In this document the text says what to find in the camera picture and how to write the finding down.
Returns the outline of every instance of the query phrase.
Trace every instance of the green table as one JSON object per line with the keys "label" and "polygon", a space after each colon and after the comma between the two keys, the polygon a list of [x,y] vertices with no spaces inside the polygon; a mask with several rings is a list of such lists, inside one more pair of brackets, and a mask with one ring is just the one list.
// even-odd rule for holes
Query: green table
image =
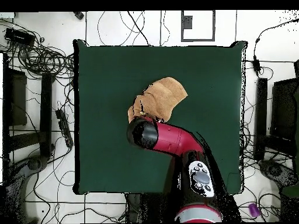
{"label": "green table", "polygon": [[232,47],[87,47],[77,41],[74,47],[79,61],[76,193],[164,191],[171,157],[131,146],[126,129],[127,110],[135,96],[167,76],[178,80],[188,93],[168,123],[201,133],[229,193],[240,192],[241,61],[245,42]]}

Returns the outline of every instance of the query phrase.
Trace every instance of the power strip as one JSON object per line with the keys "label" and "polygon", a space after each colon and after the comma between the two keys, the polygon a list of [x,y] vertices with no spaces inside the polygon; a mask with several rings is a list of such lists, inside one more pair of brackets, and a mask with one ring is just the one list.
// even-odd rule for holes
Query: power strip
{"label": "power strip", "polygon": [[74,145],[74,142],[72,140],[71,132],[69,131],[68,127],[68,120],[62,110],[56,110],[56,117],[58,120],[59,129],[61,130],[64,139],[65,139],[65,144],[67,145],[68,148],[72,148]]}

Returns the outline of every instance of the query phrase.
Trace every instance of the fabric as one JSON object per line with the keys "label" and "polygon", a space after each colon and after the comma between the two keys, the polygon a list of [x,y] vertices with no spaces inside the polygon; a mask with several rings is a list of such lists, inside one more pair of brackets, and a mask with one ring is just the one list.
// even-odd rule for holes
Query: fabric
{"label": "fabric", "polygon": [[239,193],[245,47],[245,42],[232,47],[87,47],[75,41],[73,190],[164,192],[171,157],[130,145],[126,131],[128,108],[135,97],[151,83],[172,77],[188,97],[173,109],[168,123],[195,135],[199,132],[228,192]]}
{"label": "fabric", "polygon": [[131,122],[134,117],[141,114],[149,114],[167,122],[172,109],[186,96],[184,87],[176,79],[162,78],[150,84],[141,95],[136,96],[134,104],[128,110],[128,121]]}

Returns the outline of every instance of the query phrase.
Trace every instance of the tan cloth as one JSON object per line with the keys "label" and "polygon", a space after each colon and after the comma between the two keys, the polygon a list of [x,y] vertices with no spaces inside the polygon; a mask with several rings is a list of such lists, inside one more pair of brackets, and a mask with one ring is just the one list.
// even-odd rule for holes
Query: tan cloth
{"label": "tan cloth", "polygon": [[137,95],[134,104],[128,110],[128,121],[135,116],[149,114],[167,122],[171,117],[172,109],[188,94],[183,86],[174,78],[167,77],[154,82]]}

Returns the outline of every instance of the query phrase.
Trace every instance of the purple object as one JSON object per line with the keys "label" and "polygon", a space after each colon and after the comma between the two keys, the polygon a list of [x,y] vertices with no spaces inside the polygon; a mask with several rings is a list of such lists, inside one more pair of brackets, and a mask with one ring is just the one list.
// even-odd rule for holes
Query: purple object
{"label": "purple object", "polygon": [[248,208],[252,217],[260,216],[260,211],[256,204],[249,204]]}

